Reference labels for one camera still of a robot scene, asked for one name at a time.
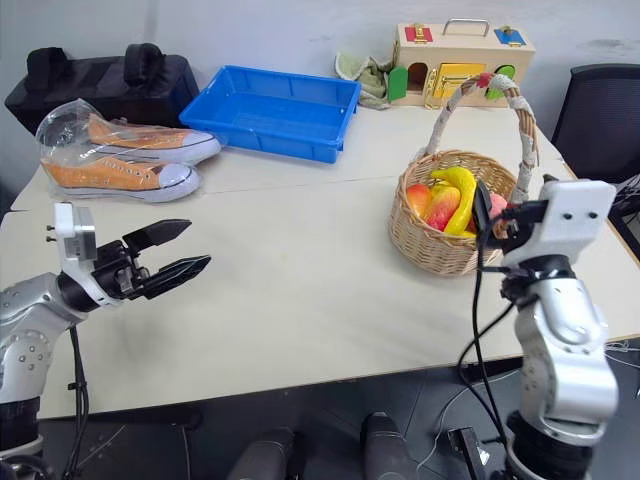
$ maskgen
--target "shoelace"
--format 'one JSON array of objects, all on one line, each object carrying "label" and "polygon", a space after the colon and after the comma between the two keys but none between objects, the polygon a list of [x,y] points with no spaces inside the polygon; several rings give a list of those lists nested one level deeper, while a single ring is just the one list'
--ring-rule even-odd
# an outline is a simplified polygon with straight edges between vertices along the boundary
[{"label": "shoelace", "polygon": [[150,181],[151,180],[151,174],[149,172],[146,172],[144,175],[140,172],[140,170],[137,169],[132,169],[132,168],[125,168],[122,165],[118,165],[116,162],[109,160],[108,158],[105,158],[102,163],[104,163],[104,165],[106,165],[109,168],[113,168],[115,170],[118,170],[119,172],[122,173],[126,173],[127,175],[135,175],[137,177],[142,177],[141,180],[142,181]]}]

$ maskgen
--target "shoe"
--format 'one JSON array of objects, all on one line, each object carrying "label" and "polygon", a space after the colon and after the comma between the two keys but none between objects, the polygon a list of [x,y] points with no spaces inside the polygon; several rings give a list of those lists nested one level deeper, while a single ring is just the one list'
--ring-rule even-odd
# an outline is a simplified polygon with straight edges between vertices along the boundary
[{"label": "shoe", "polygon": [[60,189],[69,196],[127,196],[145,202],[169,202],[200,185],[195,168],[175,163],[123,161],[101,157],[82,166],[42,162]]},{"label": "shoe", "polygon": [[92,143],[103,145],[97,149],[102,154],[126,153],[148,162],[195,165],[220,151],[210,133],[107,122],[94,113],[89,114],[88,133]]}]

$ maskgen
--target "box handle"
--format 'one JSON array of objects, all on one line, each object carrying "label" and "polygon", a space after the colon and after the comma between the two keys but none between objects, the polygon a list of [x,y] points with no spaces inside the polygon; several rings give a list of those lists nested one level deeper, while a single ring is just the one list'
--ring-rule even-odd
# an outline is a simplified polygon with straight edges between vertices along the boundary
[{"label": "box handle", "polygon": [[447,20],[447,23],[444,24],[444,29],[442,30],[443,36],[447,34],[447,29],[452,23],[474,23],[476,25],[484,25],[484,33],[482,34],[482,36],[486,37],[487,33],[489,33],[489,22],[486,20],[481,20],[479,18],[450,18],[449,20]]}]

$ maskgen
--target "white table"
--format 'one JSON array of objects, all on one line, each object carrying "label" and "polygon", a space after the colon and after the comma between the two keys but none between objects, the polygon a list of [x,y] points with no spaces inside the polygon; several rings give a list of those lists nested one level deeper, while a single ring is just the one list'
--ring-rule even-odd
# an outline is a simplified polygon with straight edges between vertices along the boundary
[{"label": "white table", "polygon": [[[441,278],[404,259],[391,244],[388,215],[397,177],[426,143],[438,112],[359,109],[335,165],[234,149],[201,165],[204,185],[164,205],[84,200],[98,242],[162,218],[193,225],[145,251],[157,269],[211,254],[203,273],[152,301],[101,309],[79,326],[92,412],[167,405],[259,390],[375,375],[455,362],[471,337],[473,276]],[[513,112],[461,108],[443,148],[470,149],[516,172],[520,141]],[[543,172],[569,178],[540,133]],[[52,202],[38,171],[0,229],[0,288],[58,270],[44,243]],[[610,336],[640,332],[635,320],[640,269],[606,228],[576,265],[610,323]],[[482,323],[504,306],[499,275],[487,275]],[[517,355],[512,321],[484,342],[489,359]],[[42,418],[71,415],[67,336],[59,341],[42,398]]]}]

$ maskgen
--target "wooden box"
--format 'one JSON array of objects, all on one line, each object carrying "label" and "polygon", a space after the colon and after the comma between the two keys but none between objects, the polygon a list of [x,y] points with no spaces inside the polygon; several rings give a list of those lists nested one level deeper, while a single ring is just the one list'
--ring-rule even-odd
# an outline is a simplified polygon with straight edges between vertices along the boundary
[{"label": "wooden box", "polygon": [[[396,29],[388,100],[393,105],[440,108],[462,82],[482,72],[503,73],[520,84],[534,53],[522,30],[484,20],[401,23]],[[460,105],[505,107],[507,102],[501,93],[482,89]]]}]

